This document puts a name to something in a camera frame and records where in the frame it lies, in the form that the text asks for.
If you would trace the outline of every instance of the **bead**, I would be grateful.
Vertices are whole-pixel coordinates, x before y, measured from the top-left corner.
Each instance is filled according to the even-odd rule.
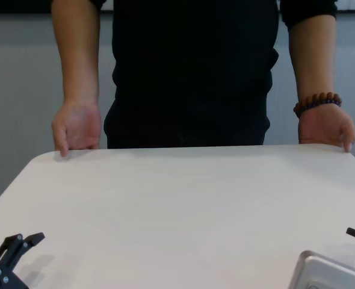
[[[315,93],[313,96],[312,96],[312,102],[315,104],[318,102],[320,98],[318,97],[318,95]]]
[[[312,98],[306,98],[306,105],[310,105],[312,103]]]
[[[339,103],[342,103],[342,99],[339,97],[337,93],[334,94],[334,100],[338,101]]]

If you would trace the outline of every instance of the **man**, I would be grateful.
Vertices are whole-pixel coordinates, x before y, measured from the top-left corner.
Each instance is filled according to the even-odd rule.
[[[52,124],[56,150],[97,149],[101,119],[99,10],[104,0],[54,0],[64,104]],[[333,92],[334,0],[282,0],[298,100]],[[279,13],[276,0],[115,0],[116,99],[109,148],[261,145],[270,123]],[[335,104],[304,111],[300,143],[355,141]]]

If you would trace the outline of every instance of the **beaded bracelet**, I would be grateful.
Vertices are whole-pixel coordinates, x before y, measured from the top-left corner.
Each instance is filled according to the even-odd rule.
[[[322,92],[320,95],[314,94],[298,102],[294,107],[294,112],[297,117],[300,117],[304,111],[322,104],[336,104],[340,107],[342,105],[342,99],[337,93],[333,94],[332,92],[328,94]]]

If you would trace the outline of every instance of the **wall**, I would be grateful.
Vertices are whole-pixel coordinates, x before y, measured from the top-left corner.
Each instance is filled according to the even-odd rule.
[[[53,149],[51,120],[61,105],[61,68],[49,16],[0,16],[0,194],[38,154]],[[339,15],[336,87],[355,120],[355,15]],[[266,144],[297,142],[295,82],[281,23],[274,87],[268,98],[271,129]],[[102,18],[100,107],[114,95],[111,17]],[[105,136],[101,145],[104,148]]]

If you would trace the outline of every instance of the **black t-shirt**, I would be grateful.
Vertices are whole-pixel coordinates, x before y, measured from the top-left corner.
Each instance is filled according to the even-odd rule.
[[[90,0],[98,9],[105,0]],[[288,28],[334,0],[282,0]],[[265,97],[277,60],[276,0],[114,0],[117,99],[175,107]]]

